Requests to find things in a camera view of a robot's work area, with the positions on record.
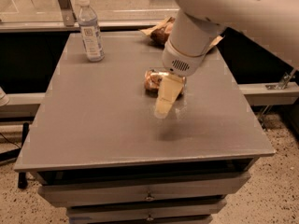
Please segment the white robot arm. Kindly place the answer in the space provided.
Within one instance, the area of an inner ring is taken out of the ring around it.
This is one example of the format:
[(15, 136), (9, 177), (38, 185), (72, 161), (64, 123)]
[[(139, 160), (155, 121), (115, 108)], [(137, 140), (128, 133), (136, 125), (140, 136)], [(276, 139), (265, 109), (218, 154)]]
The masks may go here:
[(167, 117), (183, 88), (182, 79), (196, 72), (212, 41), (227, 28), (299, 68), (299, 0), (175, 1), (179, 11), (162, 56), (170, 76), (158, 91), (158, 119)]

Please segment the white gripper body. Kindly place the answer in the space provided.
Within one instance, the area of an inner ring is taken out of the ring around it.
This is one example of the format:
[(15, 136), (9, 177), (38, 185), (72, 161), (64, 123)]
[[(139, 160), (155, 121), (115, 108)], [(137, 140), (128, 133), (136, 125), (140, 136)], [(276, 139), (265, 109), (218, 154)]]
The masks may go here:
[(170, 73), (180, 77), (189, 77), (193, 75), (204, 58), (205, 54), (195, 57), (185, 55), (177, 51), (170, 41), (165, 43), (162, 55), (164, 68)]

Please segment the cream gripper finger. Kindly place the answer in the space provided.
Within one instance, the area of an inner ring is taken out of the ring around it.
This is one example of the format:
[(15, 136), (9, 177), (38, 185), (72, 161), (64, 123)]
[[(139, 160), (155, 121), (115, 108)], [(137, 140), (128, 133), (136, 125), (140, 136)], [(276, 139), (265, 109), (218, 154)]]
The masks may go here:
[(154, 115), (158, 119), (165, 119), (174, 102), (184, 88), (184, 78), (169, 74), (162, 78), (159, 85), (158, 97), (155, 103)]

